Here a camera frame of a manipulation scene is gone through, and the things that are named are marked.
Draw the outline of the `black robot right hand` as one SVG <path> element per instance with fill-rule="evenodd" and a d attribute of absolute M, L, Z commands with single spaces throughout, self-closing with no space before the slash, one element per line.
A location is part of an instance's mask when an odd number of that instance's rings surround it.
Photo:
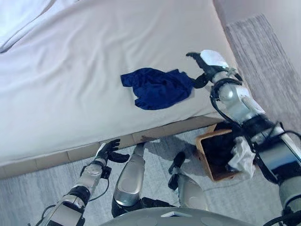
<path fill-rule="evenodd" d="M 200 53 L 189 52 L 186 56 L 193 58 L 199 68 L 203 70 L 202 75 L 198 76 L 196 79 L 192 79 L 194 88 L 196 89 L 205 87 L 209 81 L 213 81 L 216 74 L 226 72 L 229 69 L 229 65 L 222 55 L 214 50 L 205 49 Z"/>

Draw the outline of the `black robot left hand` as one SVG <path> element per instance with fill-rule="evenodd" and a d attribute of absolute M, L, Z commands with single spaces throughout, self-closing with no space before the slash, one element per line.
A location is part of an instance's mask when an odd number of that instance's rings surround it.
<path fill-rule="evenodd" d="M 105 162 L 108 160 L 116 163 L 125 163 L 129 160 L 129 154 L 120 154 L 116 151 L 119 150 L 120 139 L 112 140 L 108 143 L 102 143 L 96 152 L 95 160 L 103 159 Z"/>

